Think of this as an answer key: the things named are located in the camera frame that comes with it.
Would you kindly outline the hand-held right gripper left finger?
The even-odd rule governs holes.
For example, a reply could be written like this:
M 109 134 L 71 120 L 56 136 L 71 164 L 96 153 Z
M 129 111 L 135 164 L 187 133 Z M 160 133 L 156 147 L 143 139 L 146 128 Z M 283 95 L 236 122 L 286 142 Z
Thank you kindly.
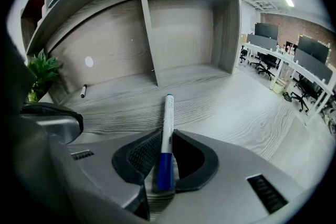
M 140 218 L 150 218 L 144 181 L 159 158 L 160 129 L 69 145 L 68 149 L 84 173 L 108 198 Z

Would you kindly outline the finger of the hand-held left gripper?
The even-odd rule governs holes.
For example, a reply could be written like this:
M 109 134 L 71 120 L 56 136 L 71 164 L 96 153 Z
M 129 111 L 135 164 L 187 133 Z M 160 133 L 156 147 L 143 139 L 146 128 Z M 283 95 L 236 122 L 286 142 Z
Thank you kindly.
M 59 135 L 65 144 L 73 142 L 83 132 L 82 115 L 62 105 L 25 103 L 22 116 L 34 120 L 47 132 Z

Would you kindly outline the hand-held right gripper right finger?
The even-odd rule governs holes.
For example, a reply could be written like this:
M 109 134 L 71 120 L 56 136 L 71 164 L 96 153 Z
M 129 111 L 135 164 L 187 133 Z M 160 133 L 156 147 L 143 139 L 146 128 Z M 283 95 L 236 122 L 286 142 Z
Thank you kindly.
M 303 188 L 254 152 L 175 130 L 179 180 L 163 223 L 284 223 Z

